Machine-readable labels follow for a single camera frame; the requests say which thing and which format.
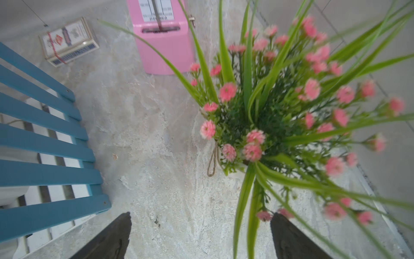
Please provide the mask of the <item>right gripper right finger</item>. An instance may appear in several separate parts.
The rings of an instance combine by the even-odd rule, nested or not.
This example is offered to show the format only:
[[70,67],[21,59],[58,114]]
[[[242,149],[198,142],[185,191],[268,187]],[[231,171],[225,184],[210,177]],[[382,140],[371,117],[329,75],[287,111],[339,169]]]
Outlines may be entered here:
[[275,213],[270,221],[278,259],[331,259],[285,216]]

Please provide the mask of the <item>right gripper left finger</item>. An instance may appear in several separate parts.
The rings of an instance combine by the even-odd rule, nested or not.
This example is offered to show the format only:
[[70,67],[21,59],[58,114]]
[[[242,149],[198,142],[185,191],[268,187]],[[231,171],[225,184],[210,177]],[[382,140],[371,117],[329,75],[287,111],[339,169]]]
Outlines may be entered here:
[[132,228],[130,212],[122,213],[71,259],[123,259]]

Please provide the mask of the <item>blue white wooden rack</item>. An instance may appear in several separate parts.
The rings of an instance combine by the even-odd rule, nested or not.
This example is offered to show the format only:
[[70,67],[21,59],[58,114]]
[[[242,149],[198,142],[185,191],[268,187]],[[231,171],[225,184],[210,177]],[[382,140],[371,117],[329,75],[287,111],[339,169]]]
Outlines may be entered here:
[[1,45],[1,258],[24,259],[111,208],[73,92]]

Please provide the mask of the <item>pink flower pot corner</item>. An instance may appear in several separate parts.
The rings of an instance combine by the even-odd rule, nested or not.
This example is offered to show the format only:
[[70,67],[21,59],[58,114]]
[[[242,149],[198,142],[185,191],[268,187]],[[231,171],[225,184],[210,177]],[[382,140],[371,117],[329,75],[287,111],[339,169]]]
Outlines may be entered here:
[[379,124],[413,120],[404,113],[400,98],[380,101],[372,110],[362,104],[375,96],[374,83],[353,87],[357,78],[411,59],[405,55],[376,63],[376,57],[413,17],[414,3],[392,4],[385,16],[351,43],[332,52],[328,37],[308,13],[312,1],[303,1],[286,34],[276,26],[254,32],[254,15],[244,13],[241,38],[227,45],[219,25],[219,50],[212,68],[196,44],[197,63],[187,80],[170,60],[165,64],[201,108],[200,134],[213,140],[208,175],[220,167],[226,175],[244,172],[235,215],[233,249],[238,255],[245,211],[248,258],[255,256],[257,231],[274,212],[296,219],[313,236],[342,258],[346,254],[313,229],[290,206],[297,190],[306,190],[322,201],[323,214],[331,220],[351,218],[383,257],[391,254],[368,230],[374,208],[371,202],[413,209],[413,204],[351,192],[334,183],[346,167],[355,166],[351,152],[356,130]]

